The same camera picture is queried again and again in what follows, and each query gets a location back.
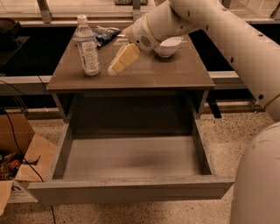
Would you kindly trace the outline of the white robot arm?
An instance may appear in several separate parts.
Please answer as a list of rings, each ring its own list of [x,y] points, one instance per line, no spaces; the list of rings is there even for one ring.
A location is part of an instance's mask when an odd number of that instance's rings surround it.
[[[119,74],[140,52],[200,28],[275,121],[243,152],[234,182],[230,224],[280,224],[280,48],[227,10],[220,0],[164,0],[124,30],[108,72]]]

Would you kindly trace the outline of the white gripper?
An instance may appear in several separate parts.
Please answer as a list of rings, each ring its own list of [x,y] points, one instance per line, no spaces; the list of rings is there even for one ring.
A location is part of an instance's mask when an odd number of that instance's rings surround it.
[[[124,29],[123,34],[133,44],[125,44],[119,49],[108,67],[110,75],[118,75],[137,60],[140,56],[140,50],[150,52],[160,45],[160,42],[151,31],[148,18],[148,15],[145,14],[134,24]]]

